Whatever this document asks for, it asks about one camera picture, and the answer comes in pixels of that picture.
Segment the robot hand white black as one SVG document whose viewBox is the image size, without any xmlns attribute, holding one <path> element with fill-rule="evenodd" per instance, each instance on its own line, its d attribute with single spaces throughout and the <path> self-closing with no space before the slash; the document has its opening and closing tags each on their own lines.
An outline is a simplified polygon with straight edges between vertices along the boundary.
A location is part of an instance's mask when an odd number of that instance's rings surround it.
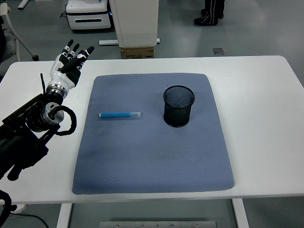
<svg viewBox="0 0 304 228">
<path fill-rule="evenodd" d="M 72 47 L 73 43 L 74 41 L 71 39 L 55 59 L 50 71 L 51 81 L 48 86 L 60 85 L 68 92 L 77 85 L 81 69 L 95 48 L 90 46 L 76 53 L 80 45 L 75 44 Z"/>
</svg>

